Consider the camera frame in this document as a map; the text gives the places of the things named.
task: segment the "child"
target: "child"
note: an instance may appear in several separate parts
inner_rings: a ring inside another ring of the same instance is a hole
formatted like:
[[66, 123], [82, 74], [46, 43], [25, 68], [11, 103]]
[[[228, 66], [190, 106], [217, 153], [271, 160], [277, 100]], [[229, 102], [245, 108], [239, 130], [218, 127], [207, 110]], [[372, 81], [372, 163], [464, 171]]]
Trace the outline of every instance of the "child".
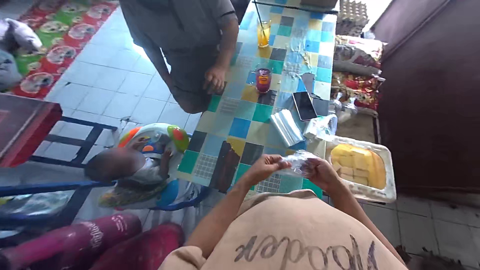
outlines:
[[138, 149], [147, 141], [140, 137], [130, 147], [111, 148], [94, 156], [85, 167], [85, 175], [101, 182], [117, 181], [117, 187], [151, 191], [166, 185], [171, 150], [164, 149], [162, 158], [146, 158]]

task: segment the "yellow cake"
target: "yellow cake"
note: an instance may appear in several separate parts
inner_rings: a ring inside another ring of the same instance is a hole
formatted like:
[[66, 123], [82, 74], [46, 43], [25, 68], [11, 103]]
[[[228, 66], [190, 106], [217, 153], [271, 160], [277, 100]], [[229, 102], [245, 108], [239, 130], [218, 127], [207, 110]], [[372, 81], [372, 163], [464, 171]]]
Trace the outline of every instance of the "yellow cake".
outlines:
[[343, 179], [378, 189], [385, 188], [385, 165], [377, 153], [340, 144], [332, 149], [330, 160]]

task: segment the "rug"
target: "rug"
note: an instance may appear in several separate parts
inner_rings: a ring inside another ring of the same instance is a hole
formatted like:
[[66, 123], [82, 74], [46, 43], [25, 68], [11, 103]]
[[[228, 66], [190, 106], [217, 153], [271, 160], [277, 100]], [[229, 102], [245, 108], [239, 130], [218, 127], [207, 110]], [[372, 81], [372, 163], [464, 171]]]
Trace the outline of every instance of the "rug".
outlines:
[[118, 5], [107, 0], [40, 0], [33, 5], [19, 20], [35, 31], [43, 47], [33, 54], [17, 51], [24, 78], [11, 92], [44, 98]]

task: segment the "drinking straw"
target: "drinking straw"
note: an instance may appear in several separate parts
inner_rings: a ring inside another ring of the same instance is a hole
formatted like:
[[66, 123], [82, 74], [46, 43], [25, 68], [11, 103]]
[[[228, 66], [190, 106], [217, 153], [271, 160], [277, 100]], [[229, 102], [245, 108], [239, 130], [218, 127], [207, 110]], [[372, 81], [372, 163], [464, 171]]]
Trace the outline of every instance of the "drinking straw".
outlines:
[[257, 1], [253, 1], [255, 3], [255, 8], [257, 9], [258, 20], [260, 21], [260, 27], [262, 28], [262, 34], [265, 35], [264, 25], [262, 24], [262, 19], [260, 18], [260, 12], [258, 11]]

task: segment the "person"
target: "person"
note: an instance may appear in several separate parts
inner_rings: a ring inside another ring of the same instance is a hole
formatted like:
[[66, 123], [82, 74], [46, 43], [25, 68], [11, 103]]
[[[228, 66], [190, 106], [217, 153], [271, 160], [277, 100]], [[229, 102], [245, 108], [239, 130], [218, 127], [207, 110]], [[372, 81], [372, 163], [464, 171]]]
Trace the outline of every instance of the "person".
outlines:
[[235, 53], [239, 27], [230, 0], [120, 0], [120, 5], [134, 43], [143, 47], [180, 107], [206, 111], [211, 95], [224, 90]]
[[90, 159], [85, 166], [85, 176], [92, 180], [111, 183], [118, 180], [118, 187], [152, 190], [165, 185], [171, 150], [162, 149], [161, 159], [147, 158], [139, 149], [147, 141], [140, 137], [128, 147], [104, 150]]
[[407, 269], [323, 159], [306, 162], [306, 177], [335, 208], [311, 190], [258, 194], [244, 202], [250, 187], [291, 166], [281, 160], [261, 156], [159, 269]]

